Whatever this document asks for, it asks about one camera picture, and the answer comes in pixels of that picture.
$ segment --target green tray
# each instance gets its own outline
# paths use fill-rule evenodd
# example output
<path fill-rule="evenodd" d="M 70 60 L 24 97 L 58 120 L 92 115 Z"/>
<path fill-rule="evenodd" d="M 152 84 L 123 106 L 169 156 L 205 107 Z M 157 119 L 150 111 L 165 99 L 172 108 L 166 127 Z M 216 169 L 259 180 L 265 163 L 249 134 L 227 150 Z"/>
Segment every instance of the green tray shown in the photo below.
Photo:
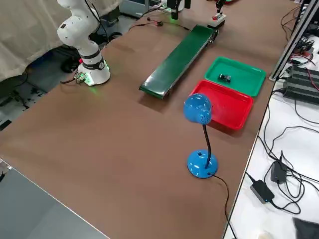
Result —
<path fill-rule="evenodd" d="M 219 80 L 220 74 L 231 76 L 231 82 Z M 264 70 L 223 56 L 217 57 L 205 74 L 207 80 L 233 88 L 249 96 L 258 95 L 265 77 Z"/>

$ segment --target blue desk lamp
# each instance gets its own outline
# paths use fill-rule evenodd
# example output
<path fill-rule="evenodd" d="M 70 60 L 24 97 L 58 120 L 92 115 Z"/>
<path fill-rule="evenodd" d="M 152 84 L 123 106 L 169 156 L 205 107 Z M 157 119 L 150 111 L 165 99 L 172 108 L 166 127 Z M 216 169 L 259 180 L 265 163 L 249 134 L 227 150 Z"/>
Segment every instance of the blue desk lamp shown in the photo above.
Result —
<path fill-rule="evenodd" d="M 184 104 L 184 115 L 190 122 L 203 125 L 207 142 L 207 150 L 197 150 L 191 153 L 187 160 L 187 167 L 192 175 L 197 178 L 209 178 L 213 176 L 218 168 L 215 155 L 211 154 L 209 138 L 206 125 L 211 121 L 211 102 L 204 94 L 193 94 L 187 98 Z"/>

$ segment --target lamp base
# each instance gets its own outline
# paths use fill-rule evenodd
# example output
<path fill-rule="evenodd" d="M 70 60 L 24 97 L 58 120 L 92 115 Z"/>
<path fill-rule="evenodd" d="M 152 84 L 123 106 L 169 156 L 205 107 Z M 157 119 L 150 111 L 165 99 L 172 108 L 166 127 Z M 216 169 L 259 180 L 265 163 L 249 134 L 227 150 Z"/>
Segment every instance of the lamp base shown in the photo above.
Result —
<path fill-rule="evenodd" d="M 215 155 L 210 156 L 210 162 L 205 168 L 208 157 L 207 150 L 197 150 L 191 153 L 187 160 L 187 167 L 192 175 L 197 178 L 210 178 L 218 169 L 218 162 Z"/>

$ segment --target brown tabletop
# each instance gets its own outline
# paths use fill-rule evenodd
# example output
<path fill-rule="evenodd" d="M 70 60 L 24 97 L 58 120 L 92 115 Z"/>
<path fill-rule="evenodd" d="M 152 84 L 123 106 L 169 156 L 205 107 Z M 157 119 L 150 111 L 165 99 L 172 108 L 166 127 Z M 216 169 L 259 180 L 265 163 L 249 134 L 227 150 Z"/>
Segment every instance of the brown tabletop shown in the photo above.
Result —
<path fill-rule="evenodd" d="M 206 144 L 201 125 L 184 118 L 183 102 L 217 56 L 270 73 L 285 46 L 280 20 L 294 6 L 289 0 L 226 6 L 216 42 L 164 100 L 138 88 L 187 31 L 170 24 L 134 27 L 103 50 L 108 83 L 57 86 L 1 132 L 0 157 L 112 239 L 220 238 L 226 189 L 216 178 L 188 172 L 188 155 Z M 193 0 L 179 24 L 204 24 L 214 11 L 214 1 Z M 242 130 L 208 128 L 217 175 L 229 185 L 228 208 L 272 85 L 265 80 Z"/>

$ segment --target green conveyor belt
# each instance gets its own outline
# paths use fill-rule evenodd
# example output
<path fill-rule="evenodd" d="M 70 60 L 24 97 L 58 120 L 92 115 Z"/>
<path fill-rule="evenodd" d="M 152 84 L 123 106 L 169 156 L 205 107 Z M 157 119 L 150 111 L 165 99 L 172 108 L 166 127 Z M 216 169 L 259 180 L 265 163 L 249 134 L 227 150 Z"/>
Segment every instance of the green conveyor belt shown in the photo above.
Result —
<path fill-rule="evenodd" d="M 140 90 L 163 98 L 193 62 L 215 29 L 196 25 L 170 55 L 140 86 Z"/>

